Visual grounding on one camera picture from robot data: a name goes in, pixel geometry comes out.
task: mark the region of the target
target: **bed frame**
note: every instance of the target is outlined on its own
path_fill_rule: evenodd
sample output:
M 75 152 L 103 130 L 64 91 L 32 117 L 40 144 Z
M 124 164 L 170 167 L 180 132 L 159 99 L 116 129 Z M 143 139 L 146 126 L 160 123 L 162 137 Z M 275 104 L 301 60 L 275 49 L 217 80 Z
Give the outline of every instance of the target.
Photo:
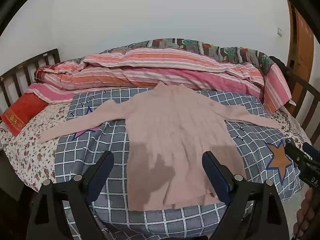
M 33 65 L 35 65 L 36 69 L 38 69 L 39 68 L 39 60 L 42 60 L 42 59 L 45 60 L 46 65 L 49 65 L 49 56 L 53 56 L 55 64 L 60 62 L 58 49 L 52 49 L 52 50 L 49 50 L 49 51 L 42 53 L 42 54 L 39 54 L 31 59 L 28 59 L 28 60 L 16 65 L 14 68 L 8 70 L 6 73 L 4 73 L 0 76 L 0 86 L 1 86 L 2 91 L 4 93 L 4 98 L 5 98 L 5 101 L 7 102 L 8 107 L 11 105 L 11 103 L 10 103 L 10 100 L 8 97 L 8 93 L 6 91 L 6 87 L 4 85 L 4 81 L 7 78 L 12 77 L 17 94 L 19 97 L 21 97 L 22 92 L 21 92 L 21 88 L 20 88 L 20 85 L 18 82 L 17 72 L 23 68 L 28 86 L 30 86 L 32 82 L 30 79 L 28 66 L 33 64 Z M 312 104 L 311 104 L 311 107 L 308 111 L 308 114 L 305 117 L 305 119 L 301 125 L 302 129 L 306 130 L 307 126 L 309 125 L 309 123 L 311 121 L 311 118 L 313 117 L 313 114 L 315 113 L 318 102 L 320 101 L 320 92 L 318 90 L 316 90 L 313 86 L 311 86 L 308 82 L 306 82 L 305 80 L 303 80 L 302 78 L 300 78 L 296 74 L 294 74 L 290 68 L 286 68 L 286 70 L 283 71 L 283 74 L 284 74 L 288 84 L 290 84 L 291 92 L 293 91 L 293 89 L 297 83 L 302 86 L 302 92 L 301 92 L 300 97 L 299 97 L 298 101 L 296 102 L 296 106 L 292 112 L 292 116 L 294 118 L 297 117 L 297 115 L 301 109 L 301 106 L 302 106 L 302 103 L 306 97 L 307 91 L 309 91 L 314 96 L 314 99 L 312 101 Z M 318 124 L 315 132 L 313 133 L 313 135 L 310 138 L 310 141 L 312 144 L 314 144 L 316 142 L 319 135 L 320 135 L 320 123 Z

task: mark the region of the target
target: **pink shirt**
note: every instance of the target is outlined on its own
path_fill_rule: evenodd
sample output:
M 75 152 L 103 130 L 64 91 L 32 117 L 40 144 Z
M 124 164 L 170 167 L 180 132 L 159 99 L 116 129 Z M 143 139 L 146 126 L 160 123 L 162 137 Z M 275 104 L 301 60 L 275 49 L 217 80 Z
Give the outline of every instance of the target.
M 219 202 L 202 167 L 205 151 L 212 151 L 233 174 L 246 177 L 225 120 L 280 128 L 277 121 L 251 115 L 244 106 L 224 106 L 184 85 L 160 82 L 121 104 L 108 100 L 90 114 L 52 127 L 39 142 L 115 119 L 125 119 L 129 135 L 128 204 L 136 211 Z

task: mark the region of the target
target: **white wall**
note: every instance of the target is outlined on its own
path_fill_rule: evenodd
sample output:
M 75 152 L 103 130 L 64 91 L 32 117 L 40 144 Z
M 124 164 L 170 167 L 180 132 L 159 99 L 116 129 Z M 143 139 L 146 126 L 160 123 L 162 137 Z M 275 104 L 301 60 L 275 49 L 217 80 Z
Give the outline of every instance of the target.
M 312 64 L 309 83 L 312 86 L 314 86 L 318 91 L 320 91 L 320 44 L 317 41 L 316 37 L 314 37 L 314 55 L 313 55 L 313 64 Z M 307 113 L 310 109 L 313 98 L 314 98 L 313 95 L 311 95 L 311 93 L 308 92 L 305 100 L 303 101 L 299 114 L 297 115 L 297 118 L 296 118 L 300 124 L 303 123 L 303 120 L 307 116 Z M 311 138 L 319 122 L 320 122 L 320 104 L 318 103 L 315 113 L 313 114 L 313 117 L 306 129 L 306 134 L 308 135 L 309 138 Z M 320 138 L 318 138 L 314 146 L 318 150 L 320 150 Z
M 289 52 L 287 0 L 54 0 L 52 19 L 62 60 L 170 37 L 257 49 L 285 63 Z

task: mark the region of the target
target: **light switch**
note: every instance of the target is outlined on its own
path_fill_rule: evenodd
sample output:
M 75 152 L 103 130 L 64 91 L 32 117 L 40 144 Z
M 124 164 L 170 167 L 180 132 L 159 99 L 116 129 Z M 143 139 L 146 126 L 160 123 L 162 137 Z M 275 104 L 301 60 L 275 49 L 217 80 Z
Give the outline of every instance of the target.
M 282 30 L 278 27 L 278 35 L 282 37 Z

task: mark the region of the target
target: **gray and white grid blanket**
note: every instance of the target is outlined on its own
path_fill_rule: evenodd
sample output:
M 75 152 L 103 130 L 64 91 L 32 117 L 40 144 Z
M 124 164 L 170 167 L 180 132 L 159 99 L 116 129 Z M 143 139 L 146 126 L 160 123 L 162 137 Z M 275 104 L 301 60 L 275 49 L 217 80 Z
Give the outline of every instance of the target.
M 151 88 L 110 89 L 75 95 L 67 120 L 95 110 L 106 100 L 113 99 L 121 103 L 147 90 Z M 253 96 L 221 91 L 197 92 L 223 105 L 243 105 L 251 114 L 267 117 L 261 102 Z M 301 189 L 299 170 L 293 165 L 287 167 L 283 182 L 280 181 L 277 170 L 266 169 L 273 155 L 266 143 L 278 145 L 284 140 L 284 135 L 279 130 L 247 123 L 225 122 L 242 156 L 249 181 L 263 182 L 271 179 L 276 184 L 281 200 L 289 199 Z M 99 198 L 92 203 L 92 211 L 101 227 L 110 229 L 112 238 L 142 240 L 192 237 L 211 234 L 217 227 L 226 210 L 224 203 L 146 212 L 128 210 L 126 168 L 129 139 L 125 120 L 105 122 L 97 129 L 60 137 L 55 155 L 57 182 L 68 181 L 73 175 L 83 174 L 106 150 L 114 154 L 115 165 Z M 64 205 L 74 239 L 81 239 L 68 202 Z

